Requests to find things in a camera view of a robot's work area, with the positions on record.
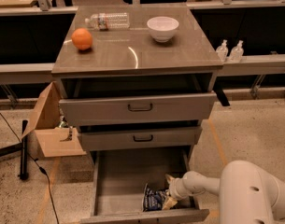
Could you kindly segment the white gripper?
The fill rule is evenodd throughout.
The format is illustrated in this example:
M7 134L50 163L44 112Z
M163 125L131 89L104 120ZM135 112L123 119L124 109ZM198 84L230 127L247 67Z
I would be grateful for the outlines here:
M192 181L186 176L176 178L171 175L165 175L165 179L169 185L171 196L165 198L162 209L170 210L178 203L177 200L183 200L192 195Z

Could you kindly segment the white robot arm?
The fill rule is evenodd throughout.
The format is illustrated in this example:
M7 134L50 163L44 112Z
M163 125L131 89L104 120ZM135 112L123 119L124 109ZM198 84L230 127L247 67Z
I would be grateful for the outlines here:
M285 183L248 161L232 161L219 178L189 171L183 177L167 175L164 208L209 192L219 197L220 224L274 224L285 222Z

